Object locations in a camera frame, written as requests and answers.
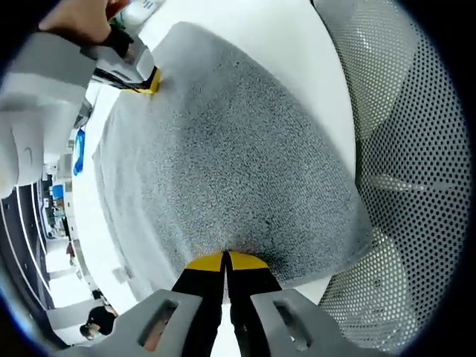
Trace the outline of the person's right hand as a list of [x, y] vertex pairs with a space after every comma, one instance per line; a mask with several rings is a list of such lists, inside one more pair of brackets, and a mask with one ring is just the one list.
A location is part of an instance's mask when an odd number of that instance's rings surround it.
[[60, 1], [39, 23], [39, 30], [80, 44], [100, 44], [111, 33], [109, 20], [129, 1]]

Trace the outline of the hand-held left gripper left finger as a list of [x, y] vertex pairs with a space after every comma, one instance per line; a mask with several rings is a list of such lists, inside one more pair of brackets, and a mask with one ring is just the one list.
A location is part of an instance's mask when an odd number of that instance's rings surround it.
[[112, 333], [64, 356], [210, 356], [221, 322], [222, 253], [189, 263], [171, 290], [158, 290], [115, 320]]

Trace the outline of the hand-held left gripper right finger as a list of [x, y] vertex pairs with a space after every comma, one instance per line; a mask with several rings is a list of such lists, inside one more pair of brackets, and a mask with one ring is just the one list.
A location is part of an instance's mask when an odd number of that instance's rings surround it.
[[250, 356], [358, 356], [337, 322], [295, 289], [282, 289], [261, 259], [226, 253], [228, 292]]

